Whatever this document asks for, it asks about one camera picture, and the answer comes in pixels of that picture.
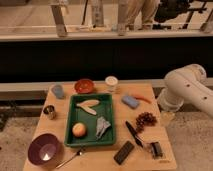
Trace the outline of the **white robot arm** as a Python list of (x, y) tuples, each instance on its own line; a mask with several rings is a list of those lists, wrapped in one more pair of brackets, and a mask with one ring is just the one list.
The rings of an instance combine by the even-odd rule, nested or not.
[(164, 111), (177, 112), (188, 101), (213, 118), (213, 90), (203, 84), (206, 78), (206, 71), (199, 64), (168, 72), (157, 103)]

